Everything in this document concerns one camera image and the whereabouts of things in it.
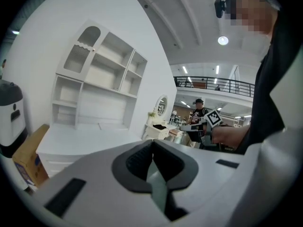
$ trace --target railing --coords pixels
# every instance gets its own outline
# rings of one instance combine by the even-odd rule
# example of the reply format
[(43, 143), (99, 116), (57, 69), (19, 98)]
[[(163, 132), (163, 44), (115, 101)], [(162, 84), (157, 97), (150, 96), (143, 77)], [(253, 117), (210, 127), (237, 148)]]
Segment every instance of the railing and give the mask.
[(243, 81), (213, 77), (174, 77), (177, 87), (210, 89), (254, 97), (255, 85)]

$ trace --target white counter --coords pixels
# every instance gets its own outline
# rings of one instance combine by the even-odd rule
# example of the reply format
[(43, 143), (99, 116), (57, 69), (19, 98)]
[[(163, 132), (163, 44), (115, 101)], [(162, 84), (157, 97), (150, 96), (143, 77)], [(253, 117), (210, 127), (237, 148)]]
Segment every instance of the white counter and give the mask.
[(101, 130), (96, 125), (52, 125), (36, 150), (51, 177), (87, 154), (141, 141), (129, 130)]

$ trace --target white shelf unit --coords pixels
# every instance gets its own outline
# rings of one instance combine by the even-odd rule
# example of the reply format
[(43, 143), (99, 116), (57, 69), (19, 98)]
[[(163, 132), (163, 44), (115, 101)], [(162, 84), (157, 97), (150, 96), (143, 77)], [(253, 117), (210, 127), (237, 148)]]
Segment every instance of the white shelf unit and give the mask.
[(52, 123), (76, 126), (78, 99), (83, 83), (56, 76), (52, 97)]
[(53, 122), (127, 130), (146, 63), (133, 47), (107, 28), (87, 21), (58, 66)]
[(71, 39), (56, 73), (69, 78), (84, 81), (89, 66), (108, 29), (88, 20)]
[(137, 96), (147, 60), (134, 51), (121, 86), (121, 92)]
[(133, 51), (134, 49), (130, 45), (109, 32), (99, 47), (97, 54), (127, 67)]
[(128, 65), (128, 71), (142, 78), (146, 64), (147, 60), (142, 57), (137, 51), (135, 51), (132, 60)]
[(136, 98), (108, 88), (84, 83), (80, 96), (78, 123), (99, 124), (102, 130), (127, 129)]
[(134, 49), (108, 33), (96, 52), (85, 82), (119, 91)]

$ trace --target round mirror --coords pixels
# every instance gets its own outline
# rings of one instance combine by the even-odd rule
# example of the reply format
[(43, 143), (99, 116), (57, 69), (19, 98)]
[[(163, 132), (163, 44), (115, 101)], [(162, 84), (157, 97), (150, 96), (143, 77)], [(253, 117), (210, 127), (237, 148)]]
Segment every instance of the round mirror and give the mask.
[(162, 95), (156, 104), (156, 109), (157, 109), (157, 115), (162, 116), (164, 115), (165, 111), (167, 108), (167, 96)]

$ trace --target man in black shirt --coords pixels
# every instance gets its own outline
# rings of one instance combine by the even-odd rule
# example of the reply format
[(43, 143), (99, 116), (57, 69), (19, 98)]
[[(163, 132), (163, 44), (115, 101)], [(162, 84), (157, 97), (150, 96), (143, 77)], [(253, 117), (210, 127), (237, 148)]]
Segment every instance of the man in black shirt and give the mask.
[(270, 39), (267, 55), (262, 60), (255, 82), (251, 124), (242, 128), (215, 127), (213, 142), (236, 148), (244, 154), (248, 146), (284, 128), (270, 92), (284, 76), (301, 46), (286, 14), (271, 7), (267, 0), (225, 0), (231, 19), (240, 20), (249, 31), (265, 34)]
[[(204, 117), (204, 115), (208, 113), (208, 110), (206, 108), (204, 108), (203, 103), (204, 102), (201, 98), (198, 98), (195, 101), (196, 109), (194, 110), (192, 117), (187, 121), (187, 124), (199, 123), (200, 118)], [(191, 141), (191, 139), (189, 137), (190, 132), (188, 132), (187, 135), (188, 135), (188, 137), (187, 137), (187, 144), (186, 145), (191, 146), (191, 147), (195, 147), (196, 142)]]

